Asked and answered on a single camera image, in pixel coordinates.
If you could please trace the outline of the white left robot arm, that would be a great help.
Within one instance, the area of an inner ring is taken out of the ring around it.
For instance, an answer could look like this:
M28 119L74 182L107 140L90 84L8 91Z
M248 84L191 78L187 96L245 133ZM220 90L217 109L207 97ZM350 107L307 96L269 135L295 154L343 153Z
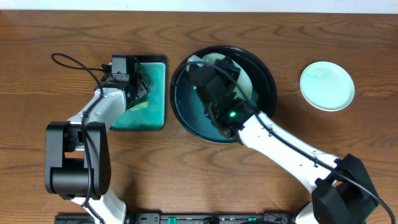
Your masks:
M52 121L45 133L47 192L79 204L95 223L131 223L126 203L110 187L107 132L149 91L141 75L101 82L80 112Z

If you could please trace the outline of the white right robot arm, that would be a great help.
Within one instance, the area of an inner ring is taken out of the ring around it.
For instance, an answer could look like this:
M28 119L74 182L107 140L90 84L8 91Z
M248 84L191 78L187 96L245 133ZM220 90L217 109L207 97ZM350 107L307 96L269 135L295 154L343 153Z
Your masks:
M206 62L194 55L185 66L212 125L227 138L267 156L310 192L312 201L294 215L292 223L365 223L384 205L357 157L348 154L339 159L318 150L254 106L238 84L241 69L232 60Z

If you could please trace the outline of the green yellow sponge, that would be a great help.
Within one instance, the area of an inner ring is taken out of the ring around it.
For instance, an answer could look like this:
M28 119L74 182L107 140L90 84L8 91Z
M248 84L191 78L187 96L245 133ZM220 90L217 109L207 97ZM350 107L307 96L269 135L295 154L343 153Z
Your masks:
M130 110L134 111L134 110L139 110L141 108L146 108L148 106L148 104L149 103L147 100L140 101L140 102L136 103L133 107L131 107Z

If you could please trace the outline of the white plate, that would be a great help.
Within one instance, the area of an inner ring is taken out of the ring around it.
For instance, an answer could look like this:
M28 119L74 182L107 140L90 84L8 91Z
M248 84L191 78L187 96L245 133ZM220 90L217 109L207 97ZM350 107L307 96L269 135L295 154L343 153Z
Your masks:
M351 104L353 91L303 91L304 99L312 107L322 111L339 111Z

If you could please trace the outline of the mint plate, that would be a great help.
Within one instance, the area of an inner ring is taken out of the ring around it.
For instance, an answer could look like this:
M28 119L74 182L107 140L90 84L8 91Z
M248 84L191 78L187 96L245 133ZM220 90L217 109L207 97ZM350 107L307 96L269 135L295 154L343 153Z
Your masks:
M314 62L304 68L299 81L300 91L353 91L354 82L341 66L326 61Z
M210 53L202 56L202 60L210 63L215 63L216 59L223 60L226 56L223 54L219 53ZM247 99L251 99L252 97L252 92L253 92L253 87L252 87L252 82L251 79L249 78L248 74L246 71L240 66L238 63L236 63L235 60L232 60L233 64L235 67L240 68L240 74L237 80L237 84L241 87L243 93L247 96Z

